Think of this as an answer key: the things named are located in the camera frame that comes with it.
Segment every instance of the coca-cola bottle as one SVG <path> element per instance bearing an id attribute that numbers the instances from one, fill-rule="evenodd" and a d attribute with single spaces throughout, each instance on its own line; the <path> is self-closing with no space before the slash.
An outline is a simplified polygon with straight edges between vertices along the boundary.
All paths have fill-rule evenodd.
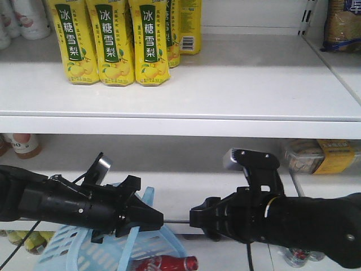
<path id="1" fill-rule="evenodd" d="M 133 261 L 129 271 L 195 271 L 198 269 L 196 257 L 177 258 L 161 255 Z"/>

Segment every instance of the snack package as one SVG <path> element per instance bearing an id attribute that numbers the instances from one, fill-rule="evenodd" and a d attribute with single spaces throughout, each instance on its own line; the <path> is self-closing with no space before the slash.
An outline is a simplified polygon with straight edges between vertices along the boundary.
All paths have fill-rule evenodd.
<path id="1" fill-rule="evenodd" d="M 165 19 L 168 62 L 169 67 L 174 68 L 181 62 L 181 55 L 179 50 L 179 38 L 181 35 L 179 0 L 167 0 Z"/>
<path id="2" fill-rule="evenodd" d="M 134 47 L 127 0 L 86 0 L 98 55 L 100 80 L 109 86 L 134 82 Z"/>
<path id="3" fill-rule="evenodd" d="M 76 85 L 99 82 L 93 30 L 85 0 L 47 0 L 47 3 L 69 81 Z"/>
<path id="4" fill-rule="evenodd" d="M 360 169 L 361 141 L 345 139 L 284 139 L 284 158 L 293 172 L 335 174 Z"/>
<path id="5" fill-rule="evenodd" d="M 361 1 L 329 0 L 325 24 L 326 51 L 361 51 Z"/>
<path id="6" fill-rule="evenodd" d="M 170 78 L 165 32 L 167 0 L 129 0 L 134 29 L 135 79 L 157 86 Z"/>
<path id="7" fill-rule="evenodd" d="M 198 54 L 202 47 L 202 0 L 180 0 L 180 53 Z"/>

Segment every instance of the plastic basket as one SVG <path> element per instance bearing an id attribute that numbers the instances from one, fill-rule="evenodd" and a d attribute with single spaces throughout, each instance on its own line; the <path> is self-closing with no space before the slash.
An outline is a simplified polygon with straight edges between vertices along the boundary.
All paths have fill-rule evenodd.
<path id="1" fill-rule="evenodd" d="M 143 201 L 153 204 L 154 188 L 148 187 Z M 91 243 L 92 230 L 62 226 L 44 250 L 34 271 L 125 271 L 129 261 L 156 255 L 186 257 L 180 241 L 167 226 L 156 231 L 130 230 L 127 236 L 105 236 L 103 244 Z"/>

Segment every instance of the yellow drink carton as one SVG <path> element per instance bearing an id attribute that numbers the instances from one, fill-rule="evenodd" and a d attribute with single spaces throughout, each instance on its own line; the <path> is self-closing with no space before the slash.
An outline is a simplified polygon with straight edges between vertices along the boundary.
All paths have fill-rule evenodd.
<path id="1" fill-rule="evenodd" d="M 144 86 L 157 86 L 170 78 L 165 13 L 167 0 L 129 0 L 133 18 L 135 78 Z"/>
<path id="2" fill-rule="evenodd" d="M 202 47 L 202 0 L 180 0 L 180 53 L 198 54 Z"/>
<path id="3" fill-rule="evenodd" d="M 170 68 L 178 66 L 181 62 L 181 56 L 179 52 L 179 18 L 179 0 L 168 0 L 165 15 L 165 31 L 167 41 L 167 56 Z"/>
<path id="4" fill-rule="evenodd" d="M 85 0 L 47 0 L 47 3 L 69 81 L 79 85 L 98 82 L 95 44 Z"/>
<path id="5" fill-rule="evenodd" d="M 131 17 L 127 0 L 86 0 L 98 55 L 100 80 L 127 86 L 135 80 Z"/>

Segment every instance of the red bottle cap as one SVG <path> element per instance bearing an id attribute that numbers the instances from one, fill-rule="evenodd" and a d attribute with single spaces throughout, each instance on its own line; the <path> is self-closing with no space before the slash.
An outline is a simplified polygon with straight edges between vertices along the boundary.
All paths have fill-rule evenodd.
<path id="1" fill-rule="evenodd" d="M 198 260 L 195 256 L 186 257 L 186 271 L 198 270 Z"/>

